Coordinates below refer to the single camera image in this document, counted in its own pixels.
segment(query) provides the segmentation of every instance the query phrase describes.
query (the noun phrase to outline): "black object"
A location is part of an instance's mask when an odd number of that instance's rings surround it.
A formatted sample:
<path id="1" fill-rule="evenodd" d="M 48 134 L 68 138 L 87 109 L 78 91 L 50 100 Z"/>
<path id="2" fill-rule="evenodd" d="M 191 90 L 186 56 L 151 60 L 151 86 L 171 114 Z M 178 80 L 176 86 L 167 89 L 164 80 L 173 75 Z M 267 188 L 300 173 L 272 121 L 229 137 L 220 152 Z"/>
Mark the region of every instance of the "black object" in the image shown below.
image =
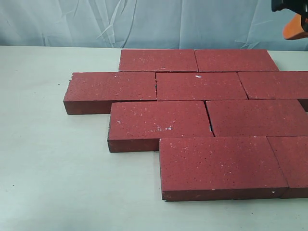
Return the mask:
<path id="1" fill-rule="evenodd" d="M 308 0 L 271 0 L 271 10 L 289 9 L 304 18 L 308 18 Z"/>

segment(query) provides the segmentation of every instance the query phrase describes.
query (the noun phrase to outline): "white table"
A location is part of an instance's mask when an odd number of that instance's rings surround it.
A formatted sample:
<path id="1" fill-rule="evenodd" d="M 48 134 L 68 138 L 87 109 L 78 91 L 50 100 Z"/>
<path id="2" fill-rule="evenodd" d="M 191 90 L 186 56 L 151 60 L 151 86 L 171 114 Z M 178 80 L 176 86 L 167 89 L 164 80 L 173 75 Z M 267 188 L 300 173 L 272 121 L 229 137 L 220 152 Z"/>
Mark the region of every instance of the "white table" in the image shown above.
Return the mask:
<path id="1" fill-rule="evenodd" d="M 283 71 L 308 52 L 271 51 Z M 0 47 L 0 231 L 298 231 L 308 199 L 167 203 L 158 153 L 111 154 L 109 115 L 72 115 L 72 72 L 118 70 L 120 50 Z"/>

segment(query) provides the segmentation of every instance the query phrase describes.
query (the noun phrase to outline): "brick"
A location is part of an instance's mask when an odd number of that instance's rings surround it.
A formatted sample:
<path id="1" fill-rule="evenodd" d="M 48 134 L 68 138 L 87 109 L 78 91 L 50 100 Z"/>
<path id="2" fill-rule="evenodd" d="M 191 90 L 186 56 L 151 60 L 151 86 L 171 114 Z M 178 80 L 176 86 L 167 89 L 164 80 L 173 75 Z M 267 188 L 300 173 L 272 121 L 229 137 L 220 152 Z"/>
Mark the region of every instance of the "brick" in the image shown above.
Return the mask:
<path id="1" fill-rule="evenodd" d="M 158 151 L 160 138 L 211 136 L 202 101 L 112 104 L 110 152 Z"/>
<path id="2" fill-rule="evenodd" d="M 308 111 L 308 72 L 240 72 L 249 99 L 298 99 Z"/>
<path id="3" fill-rule="evenodd" d="M 308 136 L 297 100 L 207 101 L 215 136 Z"/>
<path id="4" fill-rule="evenodd" d="M 282 198 L 308 198 L 308 137 L 268 137 L 289 189 Z"/>
<path id="5" fill-rule="evenodd" d="M 195 50 L 199 71 L 279 71 L 266 50 Z"/>
<path id="6" fill-rule="evenodd" d="M 73 73 L 64 97 L 69 115 L 108 114 L 113 102 L 155 101 L 155 73 Z"/>
<path id="7" fill-rule="evenodd" d="M 157 73 L 157 99 L 247 99 L 237 73 Z"/>
<path id="8" fill-rule="evenodd" d="M 288 184 L 266 137 L 160 141 L 166 201 L 278 198 Z"/>
<path id="9" fill-rule="evenodd" d="M 119 71 L 195 72 L 193 50 L 122 50 Z"/>

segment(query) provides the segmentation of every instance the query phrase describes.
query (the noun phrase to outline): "brick pattern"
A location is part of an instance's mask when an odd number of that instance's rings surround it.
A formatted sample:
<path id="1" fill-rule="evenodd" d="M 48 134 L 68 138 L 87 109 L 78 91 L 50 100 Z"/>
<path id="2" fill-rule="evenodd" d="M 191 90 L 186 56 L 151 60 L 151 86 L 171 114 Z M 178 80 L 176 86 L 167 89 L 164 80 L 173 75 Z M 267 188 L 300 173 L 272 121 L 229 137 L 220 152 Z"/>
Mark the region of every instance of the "brick pattern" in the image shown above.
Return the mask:
<path id="1" fill-rule="evenodd" d="M 160 151 L 166 201 L 308 198 L 308 74 L 265 50 L 123 50 L 74 73 L 68 114 L 111 113 L 110 152 Z"/>

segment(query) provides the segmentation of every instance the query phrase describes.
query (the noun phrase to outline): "red brick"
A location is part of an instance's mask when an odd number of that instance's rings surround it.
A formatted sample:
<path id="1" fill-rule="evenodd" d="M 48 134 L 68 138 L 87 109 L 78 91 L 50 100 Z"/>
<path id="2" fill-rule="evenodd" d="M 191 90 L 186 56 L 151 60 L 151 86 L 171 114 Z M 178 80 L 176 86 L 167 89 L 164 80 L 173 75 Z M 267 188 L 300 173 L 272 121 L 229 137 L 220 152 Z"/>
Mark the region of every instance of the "red brick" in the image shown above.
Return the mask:
<path id="1" fill-rule="evenodd" d="M 122 50 L 119 71 L 198 71 L 193 50 Z"/>
<path id="2" fill-rule="evenodd" d="M 196 50 L 199 71 L 279 71 L 266 50 Z"/>
<path id="3" fill-rule="evenodd" d="M 155 101 L 155 73 L 73 73 L 64 97 L 69 115 L 108 114 L 113 102 Z"/>
<path id="4" fill-rule="evenodd" d="M 162 199 L 278 198 L 288 184 L 266 137 L 160 141 Z"/>
<path id="5" fill-rule="evenodd" d="M 240 72 L 249 99 L 298 99 L 308 111 L 308 72 Z"/>
<path id="6" fill-rule="evenodd" d="M 110 152 L 158 151 L 160 138 L 211 136 L 202 101 L 112 104 Z"/>
<path id="7" fill-rule="evenodd" d="M 308 137 L 268 137 L 290 189 L 282 198 L 308 197 Z"/>
<path id="8" fill-rule="evenodd" d="M 237 73 L 157 73 L 157 99 L 247 99 Z"/>
<path id="9" fill-rule="evenodd" d="M 297 100 L 207 101 L 215 136 L 308 136 Z"/>

